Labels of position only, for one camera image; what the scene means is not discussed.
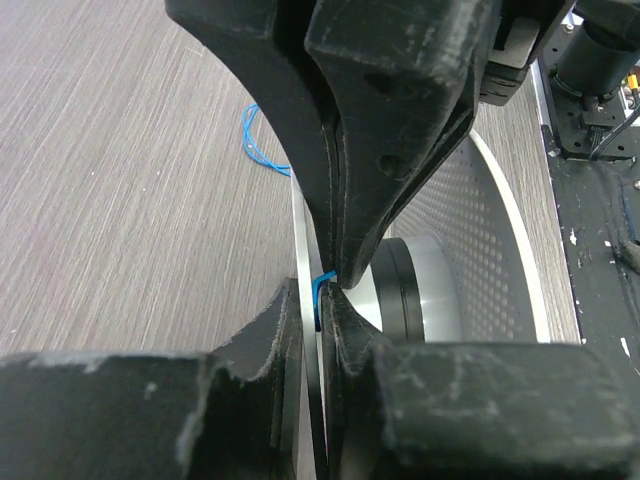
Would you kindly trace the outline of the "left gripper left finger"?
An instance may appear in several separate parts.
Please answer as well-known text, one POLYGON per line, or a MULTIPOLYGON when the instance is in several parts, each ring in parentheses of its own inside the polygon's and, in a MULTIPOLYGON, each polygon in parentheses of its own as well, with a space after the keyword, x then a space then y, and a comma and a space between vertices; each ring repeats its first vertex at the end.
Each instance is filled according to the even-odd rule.
POLYGON ((292 479, 297 282, 210 352, 50 351, 1 360, 5 479, 292 479))

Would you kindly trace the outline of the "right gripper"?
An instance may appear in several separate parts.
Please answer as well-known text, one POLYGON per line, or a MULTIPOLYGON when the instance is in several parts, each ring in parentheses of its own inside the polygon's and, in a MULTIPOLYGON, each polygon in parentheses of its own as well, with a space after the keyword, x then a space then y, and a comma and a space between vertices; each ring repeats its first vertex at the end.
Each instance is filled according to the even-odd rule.
POLYGON ((339 114, 329 261, 342 287, 359 282, 390 223, 469 133, 479 101, 509 102, 574 1, 495 4, 496 17, 491 1, 316 5, 305 47, 339 114))

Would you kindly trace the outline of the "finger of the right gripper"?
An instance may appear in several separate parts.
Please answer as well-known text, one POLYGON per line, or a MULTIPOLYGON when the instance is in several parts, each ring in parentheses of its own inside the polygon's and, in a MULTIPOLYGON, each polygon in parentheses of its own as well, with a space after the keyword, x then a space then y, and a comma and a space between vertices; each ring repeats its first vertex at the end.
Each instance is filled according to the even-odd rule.
POLYGON ((237 77, 283 147, 314 221, 325 270, 338 271, 337 107, 304 48, 312 1, 168 1, 167 15, 237 77))

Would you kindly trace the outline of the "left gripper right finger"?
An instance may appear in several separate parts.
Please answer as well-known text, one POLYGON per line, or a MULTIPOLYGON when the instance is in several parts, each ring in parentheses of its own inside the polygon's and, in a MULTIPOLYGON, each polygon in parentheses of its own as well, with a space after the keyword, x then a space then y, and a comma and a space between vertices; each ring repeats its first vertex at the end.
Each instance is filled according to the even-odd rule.
POLYGON ((635 479, 639 424, 570 344, 393 344, 321 295, 332 479, 635 479))

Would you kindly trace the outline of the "white cable spool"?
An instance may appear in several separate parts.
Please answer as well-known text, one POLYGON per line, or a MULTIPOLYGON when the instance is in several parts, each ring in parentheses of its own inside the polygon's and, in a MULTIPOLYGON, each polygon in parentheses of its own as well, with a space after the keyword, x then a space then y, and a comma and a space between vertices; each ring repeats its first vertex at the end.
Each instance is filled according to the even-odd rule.
MULTIPOLYGON (((295 250, 316 476, 328 475, 320 294, 333 280, 313 224, 292 189, 295 250)), ((548 344, 539 274, 518 206, 494 155, 472 134, 446 160, 380 243, 353 308, 393 344, 548 344)))

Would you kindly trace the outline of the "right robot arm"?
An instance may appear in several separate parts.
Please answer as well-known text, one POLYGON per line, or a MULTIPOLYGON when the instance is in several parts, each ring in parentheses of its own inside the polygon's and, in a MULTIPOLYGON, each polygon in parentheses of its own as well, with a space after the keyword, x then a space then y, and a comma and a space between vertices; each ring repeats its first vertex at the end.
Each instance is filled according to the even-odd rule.
POLYGON ((567 96, 609 100, 639 58, 635 1, 169 1, 168 17, 267 117, 314 221, 322 266, 355 286, 385 231, 552 48, 567 96))

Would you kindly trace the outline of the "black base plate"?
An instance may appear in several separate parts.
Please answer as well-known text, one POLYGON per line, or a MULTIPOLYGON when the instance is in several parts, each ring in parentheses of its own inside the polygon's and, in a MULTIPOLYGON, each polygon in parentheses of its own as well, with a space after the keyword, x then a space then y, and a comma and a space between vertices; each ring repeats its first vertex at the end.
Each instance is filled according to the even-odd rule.
POLYGON ((606 359, 639 402, 639 129, 628 127, 598 158, 591 151, 626 117, 615 93, 579 98, 556 80, 581 39, 561 26, 539 59, 539 102, 551 184, 582 344, 606 359))

